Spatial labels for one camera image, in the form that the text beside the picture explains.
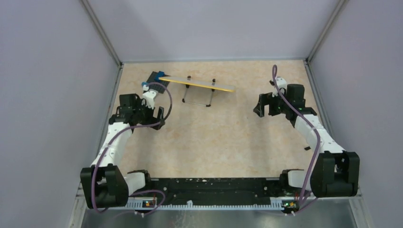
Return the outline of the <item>yellow framed whiteboard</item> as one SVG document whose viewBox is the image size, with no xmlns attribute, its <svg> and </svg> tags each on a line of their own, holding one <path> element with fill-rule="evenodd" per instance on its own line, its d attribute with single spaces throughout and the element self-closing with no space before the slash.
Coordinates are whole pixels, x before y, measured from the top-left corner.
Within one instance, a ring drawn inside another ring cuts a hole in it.
<svg viewBox="0 0 403 228">
<path fill-rule="evenodd" d="M 226 91 L 226 92 L 235 91 L 235 86 L 233 86 L 233 85 L 219 84 L 219 83 L 213 82 L 213 81 L 207 82 L 207 81 L 203 81 L 203 80 L 196 80 L 193 78 L 184 78 L 184 77 L 178 77 L 178 76 L 164 76 L 164 77 L 160 77 L 159 80 L 179 83 L 179 84 L 183 84 L 183 85 L 215 89 L 215 90 Z"/>
</svg>

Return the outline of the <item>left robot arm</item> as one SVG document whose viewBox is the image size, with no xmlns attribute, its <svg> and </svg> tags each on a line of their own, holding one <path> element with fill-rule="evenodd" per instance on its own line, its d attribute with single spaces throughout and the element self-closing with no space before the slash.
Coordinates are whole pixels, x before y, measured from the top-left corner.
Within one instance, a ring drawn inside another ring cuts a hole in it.
<svg viewBox="0 0 403 228">
<path fill-rule="evenodd" d="M 128 139 L 135 128 L 161 129 L 165 124 L 164 108 L 159 107 L 154 116 L 155 90 L 119 96 L 117 111 L 108 121 L 106 138 L 95 160 L 89 167 L 82 168 L 80 181 L 87 206 L 97 212 L 125 206 L 135 191 L 140 196 L 152 192 L 152 183 L 147 180 L 147 171 L 132 171 L 123 175 L 118 167 Z"/>
</svg>

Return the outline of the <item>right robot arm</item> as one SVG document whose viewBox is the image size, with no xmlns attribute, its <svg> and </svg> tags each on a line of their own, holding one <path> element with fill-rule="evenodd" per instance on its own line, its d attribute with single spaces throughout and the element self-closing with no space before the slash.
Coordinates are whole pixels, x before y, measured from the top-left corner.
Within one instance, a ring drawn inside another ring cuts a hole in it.
<svg viewBox="0 0 403 228">
<path fill-rule="evenodd" d="M 265 106 L 268 106 L 270 116 L 284 114 L 314 151 L 314 160 L 306 170 L 284 170 L 278 183 L 279 191 L 285 196 L 291 196 L 298 188 L 311 191 L 319 198 L 355 196 L 359 182 L 358 154 L 336 143 L 315 110 L 305 106 L 303 85 L 289 84 L 280 91 L 281 95 L 260 94 L 253 111 L 264 117 Z"/>
</svg>

